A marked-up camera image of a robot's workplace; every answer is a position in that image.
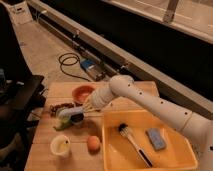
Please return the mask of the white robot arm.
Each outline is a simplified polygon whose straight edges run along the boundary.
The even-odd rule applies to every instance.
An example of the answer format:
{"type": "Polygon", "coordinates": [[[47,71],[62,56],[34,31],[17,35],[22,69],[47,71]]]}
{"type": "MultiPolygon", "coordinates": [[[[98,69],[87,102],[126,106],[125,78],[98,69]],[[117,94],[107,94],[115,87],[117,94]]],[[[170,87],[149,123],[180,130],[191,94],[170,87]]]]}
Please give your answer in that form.
{"type": "Polygon", "coordinates": [[[113,76],[94,90],[83,103],[85,112],[101,110],[118,97],[130,99],[191,140],[200,150],[199,171],[213,171],[213,121],[165,99],[153,96],[134,84],[128,75],[113,76]]]}

